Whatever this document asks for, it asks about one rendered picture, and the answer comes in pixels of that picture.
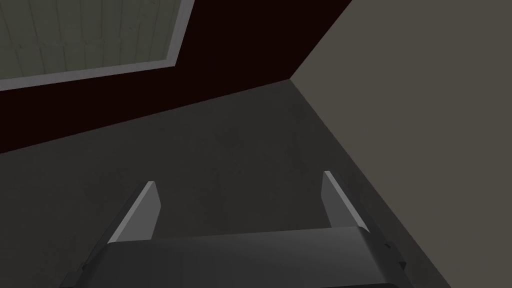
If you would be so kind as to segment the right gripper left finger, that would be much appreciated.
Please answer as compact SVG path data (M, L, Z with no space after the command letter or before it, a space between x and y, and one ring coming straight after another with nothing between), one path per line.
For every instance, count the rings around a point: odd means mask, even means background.
M116 224L108 243L150 240L155 230L161 200L155 181L148 181L136 195L128 211Z

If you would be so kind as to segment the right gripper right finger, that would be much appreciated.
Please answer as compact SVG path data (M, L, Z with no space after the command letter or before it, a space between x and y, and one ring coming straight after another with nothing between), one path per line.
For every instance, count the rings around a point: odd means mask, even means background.
M321 200L332 228L360 227L369 231L366 223L349 200L331 171L324 171Z

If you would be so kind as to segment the grey framed window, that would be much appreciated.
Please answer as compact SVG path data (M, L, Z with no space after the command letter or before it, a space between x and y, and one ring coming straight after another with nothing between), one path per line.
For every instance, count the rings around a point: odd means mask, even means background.
M0 0L0 92L175 66L195 0Z

